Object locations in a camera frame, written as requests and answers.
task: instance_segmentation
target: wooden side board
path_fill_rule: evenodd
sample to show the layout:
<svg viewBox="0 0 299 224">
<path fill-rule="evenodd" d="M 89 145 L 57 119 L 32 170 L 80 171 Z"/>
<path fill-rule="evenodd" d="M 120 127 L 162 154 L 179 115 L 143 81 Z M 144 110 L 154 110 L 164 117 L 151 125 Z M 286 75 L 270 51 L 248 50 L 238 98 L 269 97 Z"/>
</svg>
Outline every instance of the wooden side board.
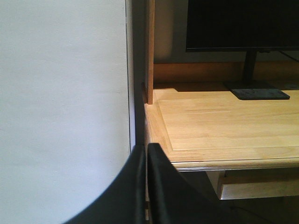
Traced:
<svg viewBox="0 0 299 224">
<path fill-rule="evenodd" d="M 172 162 L 178 171 L 219 171 L 253 168 L 291 168 L 299 167 L 298 158 L 235 160 L 235 161 L 186 161 Z"/>
<path fill-rule="evenodd" d="M 144 104 L 144 107 L 145 143 L 159 143 L 166 154 L 171 153 L 171 142 L 155 95 L 153 104 Z"/>
<path fill-rule="evenodd" d="M 297 176 L 223 177 L 217 196 L 221 200 L 299 195 Z"/>
<path fill-rule="evenodd" d="M 221 200 L 299 195 L 299 168 L 208 171 L 206 174 Z"/>
<path fill-rule="evenodd" d="M 146 0 L 145 102 L 153 103 L 155 0 Z"/>
<path fill-rule="evenodd" d="M 154 64 L 154 83 L 223 82 L 241 80 L 242 62 Z M 257 62 L 254 79 L 292 80 L 299 64 L 292 61 Z"/>
</svg>

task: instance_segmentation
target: monitor base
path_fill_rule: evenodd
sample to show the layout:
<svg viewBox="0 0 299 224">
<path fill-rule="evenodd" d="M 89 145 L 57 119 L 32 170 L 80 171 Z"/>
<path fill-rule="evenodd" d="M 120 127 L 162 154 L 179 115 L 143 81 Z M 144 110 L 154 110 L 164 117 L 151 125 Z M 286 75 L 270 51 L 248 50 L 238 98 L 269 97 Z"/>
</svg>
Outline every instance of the monitor base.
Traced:
<svg viewBox="0 0 299 224">
<path fill-rule="evenodd" d="M 264 81 L 224 82 L 224 85 L 241 100 L 290 99 L 290 96 Z"/>
</svg>

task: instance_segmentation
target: monitor screen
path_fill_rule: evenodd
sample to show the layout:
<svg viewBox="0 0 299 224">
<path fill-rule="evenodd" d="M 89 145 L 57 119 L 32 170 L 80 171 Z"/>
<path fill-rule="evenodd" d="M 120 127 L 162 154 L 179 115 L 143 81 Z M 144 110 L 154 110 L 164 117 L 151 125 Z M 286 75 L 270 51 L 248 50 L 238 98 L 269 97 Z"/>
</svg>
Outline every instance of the monitor screen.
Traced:
<svg viewBox="0 0 299 224">
<path fill-rule="evenodd" d="M 299 0 L 189 0 L 186 51 L 299 50 Z"/>
</svg>

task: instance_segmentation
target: cable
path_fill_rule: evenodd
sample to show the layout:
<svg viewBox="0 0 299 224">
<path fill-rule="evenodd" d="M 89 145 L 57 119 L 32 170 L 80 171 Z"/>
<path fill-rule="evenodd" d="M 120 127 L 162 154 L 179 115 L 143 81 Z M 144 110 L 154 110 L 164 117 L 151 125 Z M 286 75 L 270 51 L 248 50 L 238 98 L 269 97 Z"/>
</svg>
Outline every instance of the cable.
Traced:
<svg viewBox="0 0 299 224">
<path fill-rule="evenodd" d="M 299 63 L 299 60 L 297 58 L 294 58 L 290 55 L 288 55 L 287 53 L 283 52 L 283 51 L 279 51 L 281 54 L 283 54 L 284 56 L 287 56 L 288 58 L 294 60 L 295 62 L 298 62 Z"/>
<path fill-rule="evenodd" d="M 260 218 L 260 219 L 262 219 L 262 220 L 264 220 L 264 221 L 266 221 L 266 222 L 268 222 L 268 223 L 276 224 L 276 223 L 274 223 L 274 222 L 272 222 L 272 221 L 270 221 L 270 220 L 268 220 L 268 219 L 266 219 L 266 218 L 264 218 L 264 217 L 262 217 L 262 216 L 260 216 L 260 215 L 258 215 L 258 214 L 256 214 L 256 213 L 254 213 L 254 212 L 252 212 L 252 211 L 249 211 L 249 210 L 244 209 L 244 208 L 241 208 L 241 207 L 232 206 L 232 207 L 230 207 L 230 209 L 231 209 L 231 210 L 233 210 L 233 209 L 241 209 L 241 210 L 246 211 L 246 212 L 248 212 L 248 213 L 250 213 L 250 214 L 252 214 L 252 215 L 255 215 L 256 217 L 258 217 L 258 218 Z"/>
</svg>

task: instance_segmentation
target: monitor stand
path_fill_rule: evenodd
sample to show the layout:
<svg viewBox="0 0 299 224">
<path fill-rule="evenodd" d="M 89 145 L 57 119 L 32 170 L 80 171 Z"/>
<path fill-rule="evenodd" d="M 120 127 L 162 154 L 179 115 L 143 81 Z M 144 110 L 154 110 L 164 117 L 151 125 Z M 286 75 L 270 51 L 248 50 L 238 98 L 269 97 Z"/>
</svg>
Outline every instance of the monitor stand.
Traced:
<svg viewBox="0 0 299 224">
<path fill-rule="evenodd" d="M 290 99 L 290 96 L 264 81 L 252 80 L 257 51 L 247 51 L 242 81 L 224 82 L 224 85 L 241 100 Z"/>
</svg>

